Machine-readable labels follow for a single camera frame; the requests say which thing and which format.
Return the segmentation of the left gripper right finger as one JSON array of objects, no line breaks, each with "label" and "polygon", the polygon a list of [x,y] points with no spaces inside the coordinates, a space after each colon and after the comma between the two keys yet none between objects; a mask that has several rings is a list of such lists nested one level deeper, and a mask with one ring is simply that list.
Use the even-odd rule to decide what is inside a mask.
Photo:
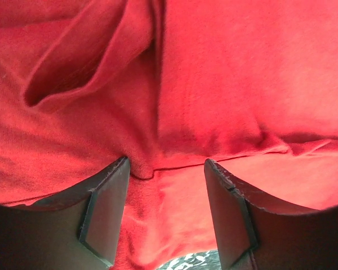
[{"label": "left gripper right finger", "polygon": [[338,269],[338,205],[284,201],[211,159],[204,174],[222,269]]}]

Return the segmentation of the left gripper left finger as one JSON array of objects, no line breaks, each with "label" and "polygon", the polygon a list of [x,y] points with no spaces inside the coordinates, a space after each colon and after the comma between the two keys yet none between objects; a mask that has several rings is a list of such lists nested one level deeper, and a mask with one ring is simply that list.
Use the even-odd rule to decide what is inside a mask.
[{"label": "left gripper left finger", "polygon": [[121,157],[32,205],[0,205],[0,269],[109,269],[130,177]]}]

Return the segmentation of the dark red t shirt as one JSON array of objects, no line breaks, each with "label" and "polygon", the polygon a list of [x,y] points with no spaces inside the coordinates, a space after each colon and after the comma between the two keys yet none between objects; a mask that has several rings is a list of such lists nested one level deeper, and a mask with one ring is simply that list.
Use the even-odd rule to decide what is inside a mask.
[{"label": "dark red t shirt", "polygon": [[0,204],[126,156],[115,269],[216,247],[208,158],[338,204],[338,1],[0,1]]}]

